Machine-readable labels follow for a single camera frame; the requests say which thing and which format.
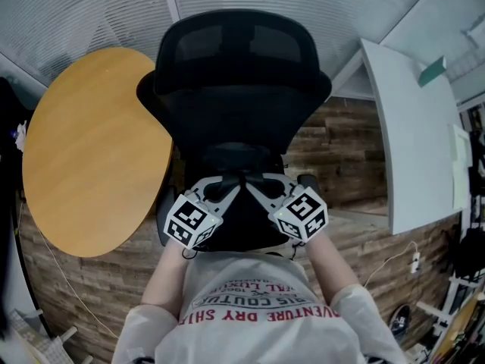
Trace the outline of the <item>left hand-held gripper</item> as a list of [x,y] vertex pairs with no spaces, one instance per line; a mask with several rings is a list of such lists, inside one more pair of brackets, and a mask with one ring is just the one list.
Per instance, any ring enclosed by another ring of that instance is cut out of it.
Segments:
[[193,186],[193,192],[179,195],[168,212],[164,233],[186,249],[211,237],[241,190],[241,186],[235,186],[222,197],[206,197],[205,188],[222,180],[222,176],[204,177]]

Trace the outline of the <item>white desk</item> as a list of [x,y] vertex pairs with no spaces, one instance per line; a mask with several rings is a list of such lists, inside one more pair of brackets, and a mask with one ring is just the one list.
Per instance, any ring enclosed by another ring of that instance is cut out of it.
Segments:
[[471,150],[448,79],[420,86],[422,64],[365,39],[361,51],[382,130],[391,232],[468,208]]

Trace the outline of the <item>white metal rack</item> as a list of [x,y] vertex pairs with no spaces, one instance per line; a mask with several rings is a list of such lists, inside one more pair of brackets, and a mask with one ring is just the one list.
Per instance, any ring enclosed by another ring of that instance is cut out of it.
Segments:
[[485,271],[478,278],[449,278],[449,289],[441,309],[418,301],[416,306],[436,318],[433,334],[436,343],[430,351],[426,364],[438,363],[453,348],[452,337],[457,337],[470,321],[476,305],[485,300]]

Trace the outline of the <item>crumpled white paper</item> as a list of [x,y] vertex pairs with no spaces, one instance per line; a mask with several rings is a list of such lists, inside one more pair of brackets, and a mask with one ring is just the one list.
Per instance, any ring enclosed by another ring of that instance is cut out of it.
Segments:
[[27,121],[18,124],[16,132],[14,133],[15,146],[21,152],[24,152],[25,141],[27,137]]

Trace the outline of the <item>green box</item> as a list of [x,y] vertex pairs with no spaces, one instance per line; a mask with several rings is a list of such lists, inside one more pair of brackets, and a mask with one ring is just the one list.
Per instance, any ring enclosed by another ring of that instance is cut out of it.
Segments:
[[419,75],[418,85],[419,87],[425,87],[427,84],[438,78],[440,75],[446,72],[446,58],[444,55],[435,60],[432,64],[428,65]]

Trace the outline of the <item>white printed t-shirt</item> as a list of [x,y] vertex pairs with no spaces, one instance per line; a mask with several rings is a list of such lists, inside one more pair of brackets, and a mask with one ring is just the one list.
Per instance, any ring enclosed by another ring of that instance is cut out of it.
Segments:
[[206,253],[187,269],[179,316],[131,309],[113,363],[406,364],[359,284],[321,302],[303,268],[279,256]]

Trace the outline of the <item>black mesh office chair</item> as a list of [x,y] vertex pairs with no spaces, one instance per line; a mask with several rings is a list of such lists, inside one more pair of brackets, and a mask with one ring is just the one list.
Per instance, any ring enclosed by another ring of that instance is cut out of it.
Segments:
[[[161,40],[155,69],[136,89],[185,162],[183,190],[163,187],[156,201],[161,243],[172,240],[164,224],[177,197],[193,192],[204,178],[198,167],[206,148],[245,143],[283,159],[299,128],[331,90],[311,34],[288,17],[224,9],[172,25]],[[293,180],[319,195],[314,176]]]

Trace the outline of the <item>person's left forearm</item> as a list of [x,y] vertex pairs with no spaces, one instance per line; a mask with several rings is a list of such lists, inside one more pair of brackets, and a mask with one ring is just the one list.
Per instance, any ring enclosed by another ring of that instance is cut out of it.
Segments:
[[185,248],[169,240],[142,295],[141,304],[157,306],[179,319],[183,305],[183,285],[189,260]]

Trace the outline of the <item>black sneaker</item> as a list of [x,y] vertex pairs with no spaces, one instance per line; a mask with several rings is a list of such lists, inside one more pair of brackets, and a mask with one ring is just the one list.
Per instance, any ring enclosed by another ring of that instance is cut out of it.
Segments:
[[411,307],[408,304],[402,304],[390,318],[389,327],[395,339],[401,338],[406,334],[410,321]]

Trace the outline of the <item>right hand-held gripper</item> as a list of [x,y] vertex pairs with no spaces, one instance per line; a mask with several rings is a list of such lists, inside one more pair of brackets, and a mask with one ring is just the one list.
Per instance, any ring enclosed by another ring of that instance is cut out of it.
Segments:
[[246,189],[270,214],[280,233],[307,243],[328,224],[327,204],[311,187],[297,186],[285,174],[262,176],[263,182],[247,182]]

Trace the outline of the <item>round wooden table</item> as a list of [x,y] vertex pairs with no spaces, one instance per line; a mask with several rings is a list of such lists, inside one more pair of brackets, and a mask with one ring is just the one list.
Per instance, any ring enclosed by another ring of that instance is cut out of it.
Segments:
[[38,229],[67,254],[116,249],[155,203],[173,143],[136,95],[154,67],[136,50],[101,49],[62,72],[36,106],[23,154],[25,196]]

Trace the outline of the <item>white grid panel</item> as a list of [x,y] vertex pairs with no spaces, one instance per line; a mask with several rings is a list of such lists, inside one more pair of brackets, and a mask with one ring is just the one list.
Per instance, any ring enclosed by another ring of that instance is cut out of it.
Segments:
[[61,336],[46,337],[27,322],[28,319],[38,318],[42,314],[41,309],[25,315],[14,309],[8,314],[8,321],[37,364],[74,364],[64,348],[64,343],[78,332],[77,327],[72,326]]

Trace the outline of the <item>black bag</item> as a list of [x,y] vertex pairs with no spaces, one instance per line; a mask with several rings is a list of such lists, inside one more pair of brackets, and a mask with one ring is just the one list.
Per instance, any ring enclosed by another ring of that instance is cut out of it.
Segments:
[[485,268],[485,231],[469,228],[458,245],[454,259],[455,276],[465,278]]

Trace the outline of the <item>person's right forearm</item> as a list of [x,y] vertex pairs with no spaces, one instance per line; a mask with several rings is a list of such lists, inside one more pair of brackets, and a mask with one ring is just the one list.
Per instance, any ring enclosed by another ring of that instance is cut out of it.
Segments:
[[305,251],[327,303],[344,288],[359,285],[356,274],[324,230],[306,243]]

